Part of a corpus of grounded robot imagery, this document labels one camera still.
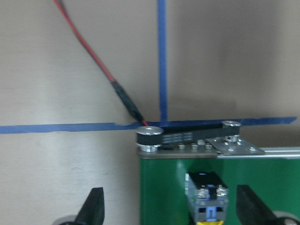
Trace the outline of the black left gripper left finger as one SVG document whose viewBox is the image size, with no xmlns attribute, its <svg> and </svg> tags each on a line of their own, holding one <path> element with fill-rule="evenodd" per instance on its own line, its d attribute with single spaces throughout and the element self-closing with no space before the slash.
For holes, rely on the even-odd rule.
<svg viewBox="0 0 300 225">
<path fill-rule="evenodd" d="M 102 187 L 95 187 L 90 191 L 74 222 L 76 225 L 102 225 L 104 219 L 104 191 Z"/>
</svg>

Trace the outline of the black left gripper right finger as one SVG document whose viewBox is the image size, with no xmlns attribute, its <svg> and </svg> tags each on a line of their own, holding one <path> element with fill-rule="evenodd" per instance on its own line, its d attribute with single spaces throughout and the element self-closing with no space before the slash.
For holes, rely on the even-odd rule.
<svg viewBox="0 0 300 225">
<path fill-rule="evenodd" d="M 281 221 L 248 185 L 238 185 L 236 215 L 242 225 L 280 225 Z"/>
</svg>

